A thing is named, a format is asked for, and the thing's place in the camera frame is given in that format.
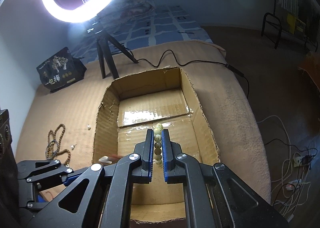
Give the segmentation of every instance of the blue gripper pad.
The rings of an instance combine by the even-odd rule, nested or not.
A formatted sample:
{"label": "blue gripper pad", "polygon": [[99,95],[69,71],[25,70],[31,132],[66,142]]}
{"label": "blue gripper pad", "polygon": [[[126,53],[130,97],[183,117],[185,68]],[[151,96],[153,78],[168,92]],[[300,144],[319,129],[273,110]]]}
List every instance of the blue gripper pad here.
{"label": "blue gripper pad", "polygon": [[148,177],[151,182],[152,178],[152,168],[153,168],[153,144],[154,144],[154,133],[152,131],[151,135],[151,142],[150,142],[150,154],[149,154],[149,172],[148,172]]}
{"label": "blue gripper pad", "polygon": [[164,175],[164,181],[168,181],[168,168],[167,168],[167,151],[166,146],[171,146],[170,140],[168,140],[164,135],[164,132],[162,130],[161,132],[161,142],[162,142],[162,162],[163,162],[163,175]]}

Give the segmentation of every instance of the chair leg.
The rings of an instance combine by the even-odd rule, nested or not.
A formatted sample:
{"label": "chair leg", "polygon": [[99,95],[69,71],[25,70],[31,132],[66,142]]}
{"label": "chair leg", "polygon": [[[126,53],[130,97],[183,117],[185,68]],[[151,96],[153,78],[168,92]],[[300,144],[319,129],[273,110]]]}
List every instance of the chair leg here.
{"label": "chair leg", "polygon": [[278,47],[278,45],[279,45],[279,41],[280,41],[280,38],[281,38],[281,33],[282,33],[282,27],[279,28],[277,41],[276,41],[276,43],[275,43],[275,49],[277,49],[277,47]]}
{"label": "chair leg", "polygon": [[262,37],[263,37],[263,34],[264,34],[264,28],[265,28],[265,26],[266,26],[267,16],[268,16],[268,13],[266,13],[266,14],[263,16],[262,29],[261,29],[261,36],[262,36]]}

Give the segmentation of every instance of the printed tree graphic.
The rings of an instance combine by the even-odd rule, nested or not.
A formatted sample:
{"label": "printed tree graphic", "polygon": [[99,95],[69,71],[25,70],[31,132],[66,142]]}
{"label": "printed tree graphic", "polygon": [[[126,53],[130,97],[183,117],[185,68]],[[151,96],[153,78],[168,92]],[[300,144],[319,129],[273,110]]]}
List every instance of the printed tree graphic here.
{"label": "printed tree graphic", "polygon": [[52,59],[52,68],[59,73],[59,68],[63,66],[63,69],[67,69],[68,59],[65,57],[54,56]]}

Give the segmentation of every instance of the metal screw cap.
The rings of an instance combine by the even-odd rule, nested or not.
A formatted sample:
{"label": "metal screw cap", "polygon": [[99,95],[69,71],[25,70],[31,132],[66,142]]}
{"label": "metal screw cap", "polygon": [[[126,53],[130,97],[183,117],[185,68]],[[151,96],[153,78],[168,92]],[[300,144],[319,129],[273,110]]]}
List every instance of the metal screw cap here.
{"label": "metal screw cap", "polygon": [[91,170],[93,171],[99,171],[102,168],[102,166],[99,163],[95,163],[91,166]]}
{"label": "metal screw cap", "polygon": [[131,154],[131,155],[129,156],[129,159],[131,159],[131,160],[136,160],[136,159],[138,159],[138,158],[139,158],[139,155],[136,154],[136,153],[133,153],[133,154]]}
{"label": "metal screw cap", "polygon": [[177,159],[184,160],[186,158],[187,158],[187,155],[184,154],[184,153],[180,153],[180,154],[177,155]]}
{"label": "metal screw cap", "polygon": [[214,167],[215,167],[216,170],[224,170],[225,165],[222,164],[222,163],[217,163],[217,164],[214,165]]}

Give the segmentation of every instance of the tripod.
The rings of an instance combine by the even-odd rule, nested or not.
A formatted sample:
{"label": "tripod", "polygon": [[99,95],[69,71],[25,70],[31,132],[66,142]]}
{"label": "tripod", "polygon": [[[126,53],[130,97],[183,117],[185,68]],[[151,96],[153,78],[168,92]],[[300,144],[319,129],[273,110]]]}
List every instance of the tripod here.
{"label": "tripod", "polygon": [[119,74],[112,57],[112,53],[109,48],[109,42],[113,44],[117,49],[119,49],[123,54],[125,54],[133,63],[135,64],[139,63],[134,58],[134,56],[126,50],[126,48],[123,45],[121,45],[113,36],[111,36],[106,32],[106,30],[102,27],[100,22],[94,23],[93,26],[94,28],[88,30],[88,32],[93,30],[97,37],[97,51],[98,51],[102,79],[106,77],[103,58],[107,62],[107,65],[109,67],[109,70],[112,74],[113,79],[119,78]]}

